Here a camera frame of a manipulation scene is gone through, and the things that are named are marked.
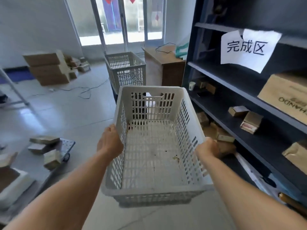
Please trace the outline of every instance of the shelf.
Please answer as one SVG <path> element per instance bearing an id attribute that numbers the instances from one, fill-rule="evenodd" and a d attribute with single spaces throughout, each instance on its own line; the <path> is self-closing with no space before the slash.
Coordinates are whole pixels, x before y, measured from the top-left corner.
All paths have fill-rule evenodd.
<path id="1" fill-rule="evenodd" d="M 305 124 L 257 98 L 266 80 L 257 77 L 256 72 L 209 61 L 188 62 L 188 65 L 307 134 Z"/>
<path id="2" fill-rule="evenodd" d="M 229 103 L 208 95 L 199 97 L 195 91 L 189 91 L 190 99 L 204 110 L 213 120 L 228 131 L 248 151 L 263 163 L 288 189 L 307 195 L 307 175 L 288 161 L 282 152 L 289 147 L 278 131 L 262 124 L 252 135 L 242 129 L 242 119 L 228 113 Z"/>
<path id="3" fill-rule="evenodd" d="M 240 30 L 241 34 L 243 33 L 243 30 L 244 30 L 242 28 L 228 27 L 228 26 L 223 26 L 223 25 L 213 24 L 213 23 L 195 23 L 195 26 L 205 28 L 205 29 L 210 29 L 210 30 L 222 31 L 222 32 L 231 32 L 231 31 Z M 305 38 L 293 37 L 289 35 L 282 35 L 281 39 L 279 40 L 279 43 L 307 49 L 307 39 Z"/>

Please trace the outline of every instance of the tiled floor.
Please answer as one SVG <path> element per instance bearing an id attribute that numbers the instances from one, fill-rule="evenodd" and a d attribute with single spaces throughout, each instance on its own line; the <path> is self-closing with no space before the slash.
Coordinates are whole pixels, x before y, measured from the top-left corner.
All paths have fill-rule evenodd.
<path id="1" fill-rule="evenodd" d="M 78 97 L 85 89 L 61 91 L 74 87 L 95 87 L 108 79 L 105 65 L 92 65 L 92 70 L 67 85 L 41 87 L 36 80 L 17 84 L 28 97 L 30 107 L 23 104 L 0 109 L 0 143 L 8 143 L 3 153 L 19 151 L 36 134 L 57 135 L 76 141 L 70 161 L 51 178 L 52 185 L 95 153 L 103 129 L 113 122 L 115 102 L 110 82 L 91 90 L 90 99 Z M 0 89 L 13 100 L 7 85 Z M 154 229 L 235 229 L 225 205 L 215 191 L 194 198 L 188 205 L 123 209 L 112 197 L 100 191 L 85 222 L 84 230 L 154 230 Z"/>

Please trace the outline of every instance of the white wall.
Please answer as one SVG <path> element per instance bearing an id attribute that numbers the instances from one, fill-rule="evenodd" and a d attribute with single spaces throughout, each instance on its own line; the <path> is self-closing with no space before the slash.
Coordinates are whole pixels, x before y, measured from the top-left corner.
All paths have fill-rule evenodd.
<path id="1" fill-rule="evenodd" d="M 196 0 L 166 0 L 164 42 L 179 43 L 191 33 Z"/>
<path id="2" fill-rule="evenodd" d="M 2 67 L 25 66 L 22 54 L 54 49 L 83 56 L 64 0 L 0 0 Z"/>

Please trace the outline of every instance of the plastic crate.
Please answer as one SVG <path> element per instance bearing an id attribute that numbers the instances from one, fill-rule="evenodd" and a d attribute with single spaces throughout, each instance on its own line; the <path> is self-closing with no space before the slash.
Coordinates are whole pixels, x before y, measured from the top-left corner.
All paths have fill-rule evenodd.
<path id="1" fill-rule="evenodd" d="M 187 203 L 213 188 L 193 153 L 205 136 L 184 88 L 122 86 L 114 121 L 124 149 L 101 189 L 120 206 Z"/>
<path id="2" fill-rule="evenodd" d="M 105 58 L 116 94 L 123 85 L 146 85 L 146 63 L 133 52 L 109 54 Z"/>

